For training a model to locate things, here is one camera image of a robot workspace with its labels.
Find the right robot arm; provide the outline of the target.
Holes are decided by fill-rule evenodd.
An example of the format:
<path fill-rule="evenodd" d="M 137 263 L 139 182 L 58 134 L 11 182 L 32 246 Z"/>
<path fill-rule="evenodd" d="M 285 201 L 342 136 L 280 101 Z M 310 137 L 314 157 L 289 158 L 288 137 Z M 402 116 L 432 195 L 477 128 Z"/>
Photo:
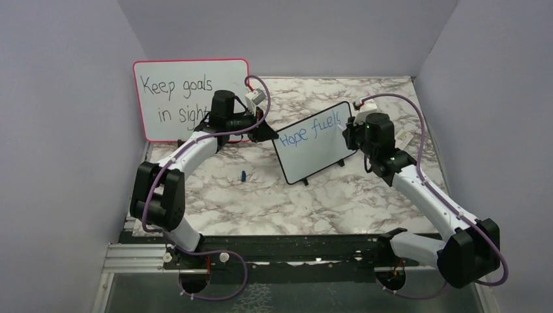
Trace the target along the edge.
<path fill-rule="evenodd" d="M 381 235 L 377 259 L 392 265 L 400 258 L 439 271 L 448 285 L 463 288 L 502 266 L 500 229 L 461 208 L 422 171 L 409 153 L 396 147 L 394 124 L 385 113 L 370 113 L 364 122 L 350 117 L 342 135 L 346 147 L 364 154 L 368 173 L 411 201 L 432 223 L 440 239 L 397 228 Z"/>

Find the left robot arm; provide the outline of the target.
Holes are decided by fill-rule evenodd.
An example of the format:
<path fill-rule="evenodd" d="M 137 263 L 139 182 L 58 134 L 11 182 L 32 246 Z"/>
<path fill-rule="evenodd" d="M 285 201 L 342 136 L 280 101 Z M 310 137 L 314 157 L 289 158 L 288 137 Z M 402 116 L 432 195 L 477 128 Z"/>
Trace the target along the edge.
<path fill-rule="evenodd" d="M 251 90 L 244 100 L 231 91 L 216 91 L 209 113 L 185 143 L 157 162 L 144 161 L 138 166 L 129 213 L 180 246 L 180 259 L 188 267 L 200 266 L 205 250 L 200 246 L 202 234 L 185 218 L 186 181 L 231 136 L 245 134 L 252 142 L 276 139 L 278 134 L 265 121 L 266 112 L 259 108 L 269 99 L 261 89 Z"/>

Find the black framed whiteboard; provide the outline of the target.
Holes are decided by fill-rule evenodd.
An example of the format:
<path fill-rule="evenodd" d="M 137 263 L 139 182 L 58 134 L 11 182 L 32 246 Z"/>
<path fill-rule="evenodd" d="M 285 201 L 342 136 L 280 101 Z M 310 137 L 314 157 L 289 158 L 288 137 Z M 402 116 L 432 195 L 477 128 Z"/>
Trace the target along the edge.
<path fill-rule="evenodd" d="M 285 182 L 292 185 L 354 155 L 338 124 L 346 127 L 350 104 L 342 101 L 277 131 L 273 140 Z"/>

